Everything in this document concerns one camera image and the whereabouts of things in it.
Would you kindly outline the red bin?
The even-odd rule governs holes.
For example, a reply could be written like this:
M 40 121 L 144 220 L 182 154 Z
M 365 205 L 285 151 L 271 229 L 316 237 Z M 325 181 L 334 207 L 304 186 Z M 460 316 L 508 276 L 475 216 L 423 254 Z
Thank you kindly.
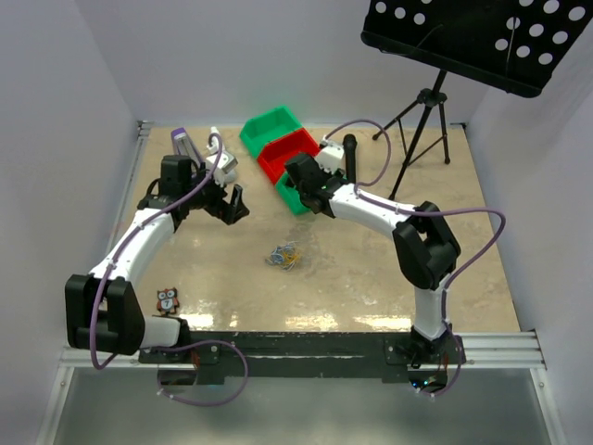
M 266 144 L 257 157 L 257 162 L 272 184 L 277 184 L 285 173 L 284 164 L 306 153 L 315 157 L 319 144 L 305 128 L 300 128 Z

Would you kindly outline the green bin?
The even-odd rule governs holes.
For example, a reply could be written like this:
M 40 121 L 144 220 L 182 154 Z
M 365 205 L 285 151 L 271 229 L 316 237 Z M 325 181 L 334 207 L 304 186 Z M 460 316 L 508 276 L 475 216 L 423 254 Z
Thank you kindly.
M 240 132 L 240 139 L 249 155 L 256 159 L 270 142 L 302 127 L 301 122 L 286 106 L 280 106 L 249 119 Z
M 311 213 L 311 210 L 302 204 L 300 195 L 292 186 L 287 174 L 279 179 L 278 183 L 275 185 L 275 189 L 293 215 L 297 216 Z

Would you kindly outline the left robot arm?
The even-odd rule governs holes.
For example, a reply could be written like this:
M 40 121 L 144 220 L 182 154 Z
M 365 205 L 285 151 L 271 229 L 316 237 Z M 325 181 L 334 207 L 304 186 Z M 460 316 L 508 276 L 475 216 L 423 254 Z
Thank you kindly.
M 249 213 L 242 187 L 236 184 L 228 191 L 220 169 L 167 155 L 120 241 L 89 273 L 74 274 L 65 284 L 71 347 L 118 355 L 158 348 L 171 363 L 190 357 L 192 341 L 182 335 L 181 320 L 144 316 L 134 287 L 193 210 L 204 210 L 227 225 Z

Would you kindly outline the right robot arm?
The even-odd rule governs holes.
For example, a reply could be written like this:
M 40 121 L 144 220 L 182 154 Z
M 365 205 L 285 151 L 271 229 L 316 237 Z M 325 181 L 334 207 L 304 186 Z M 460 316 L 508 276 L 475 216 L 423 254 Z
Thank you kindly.
M 429 201 L 419 207 L 398 205 L 363 192 L 340 172 L 325 172 L 308 154 L 298 154 L 284 166 L 301 203 L 312 212 L 357 223 L 391 239 L 399 270 L 414 287 L 415 319 L 403 352 L 414 367 L 435 363 L 452 337 L 447 281 L 461 254 L 439 208 Z

